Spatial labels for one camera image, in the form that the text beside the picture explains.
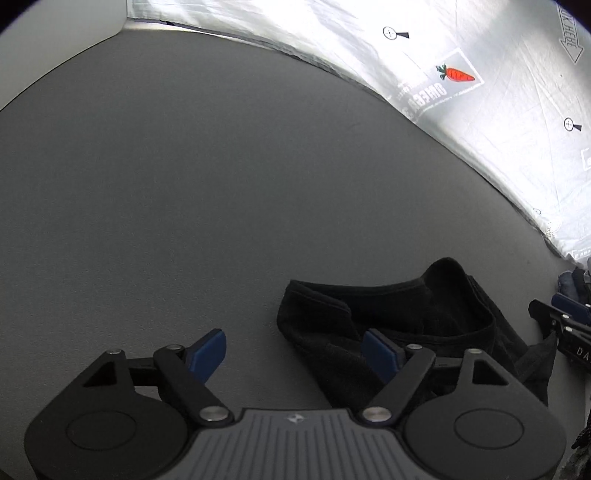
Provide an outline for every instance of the gray table surface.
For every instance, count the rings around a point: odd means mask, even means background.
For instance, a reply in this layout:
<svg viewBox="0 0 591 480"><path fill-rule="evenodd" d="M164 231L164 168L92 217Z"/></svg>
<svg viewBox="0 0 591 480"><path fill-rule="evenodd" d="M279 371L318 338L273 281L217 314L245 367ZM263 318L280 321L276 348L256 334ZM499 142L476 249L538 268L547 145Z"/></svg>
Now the gray table surface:
<svg viewBox="0 0 591 480"><path fill-rule="evenodd" d="M28 422L111 347L213 327L232 409L327 406L275 325L291 278L374 286L454 257L528 343L570 266L486 181L385 102L280 53L123 31L0 112L0 468L33 479ZM558 355L550 408L583 426Z"/></svg>

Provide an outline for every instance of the blue cloth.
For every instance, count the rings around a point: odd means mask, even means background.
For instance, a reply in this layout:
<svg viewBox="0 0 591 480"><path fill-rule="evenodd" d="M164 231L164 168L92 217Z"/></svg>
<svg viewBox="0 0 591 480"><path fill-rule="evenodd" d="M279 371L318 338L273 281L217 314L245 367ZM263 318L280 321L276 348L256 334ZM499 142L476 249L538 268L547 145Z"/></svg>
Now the blue cloth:
<svg viewBox="0 0 591 480"><path fill-rule="evenodd" d="M579 301L577 287L574 286L573 273L570 270L562 272L558 277L558 291L574 301Z"/></svg>

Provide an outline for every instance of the triangular cutout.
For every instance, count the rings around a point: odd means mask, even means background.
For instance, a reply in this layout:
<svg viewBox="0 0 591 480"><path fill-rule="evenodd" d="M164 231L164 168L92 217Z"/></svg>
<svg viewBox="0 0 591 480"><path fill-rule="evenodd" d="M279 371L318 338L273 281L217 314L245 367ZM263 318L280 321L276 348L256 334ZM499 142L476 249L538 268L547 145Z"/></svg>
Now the triangular cutout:
<svg viewBox="0 0 591 480"><path fill-rule="evenodd" d="M115 363L108 362L100 367L88 382L84 384L85 387L106 387L108 385L115 385L117 383L117 375L115 374Z"/></svg>
<svg viewBox="0 0 591 480"><path fill-rule="evenodd" d="M477 360L474 362L474 373L472 375L472 383L476 385L508 385L509 383L502 376L500 376L489 364L484 360Z"/></svg>

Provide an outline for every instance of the blue finger pad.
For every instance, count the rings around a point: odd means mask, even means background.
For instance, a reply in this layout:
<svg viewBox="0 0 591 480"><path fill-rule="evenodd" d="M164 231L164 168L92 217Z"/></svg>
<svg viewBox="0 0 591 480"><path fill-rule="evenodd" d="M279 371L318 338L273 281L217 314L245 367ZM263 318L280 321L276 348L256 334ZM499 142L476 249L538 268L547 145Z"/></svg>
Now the blue finger pad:
<svg viewBox="0 0 591 480"><path fill-rule="evenodd" d="M393 352L371 332L365 332L361 342L361 354L371 370L384 383L390 382L400 369L396 352Z"/></svg>
<svg viewBox="0 0 591 480"><path fill-rule="evenodd" d="M216 371L226 356L226 335L213 330L187 348L185 363L201 383L205 383Z"/></svg>

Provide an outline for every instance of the orange carrot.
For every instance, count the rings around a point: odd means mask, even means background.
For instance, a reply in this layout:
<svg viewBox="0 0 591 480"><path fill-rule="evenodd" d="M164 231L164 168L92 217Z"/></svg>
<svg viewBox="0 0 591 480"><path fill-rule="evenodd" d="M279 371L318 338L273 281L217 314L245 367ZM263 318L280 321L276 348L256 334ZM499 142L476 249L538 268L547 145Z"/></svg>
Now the orange carrot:
<svg viewBox="0 0 591 480"><path fill-rule="evenodd" d="M447 65L445 64L443 64L441 67L437 66L437 71L441 73L440 77L442 80L445 80L446 76L454 82L472 82L474 80L472 75L468 75L467 73L458 69L447 68Z"/></svg>

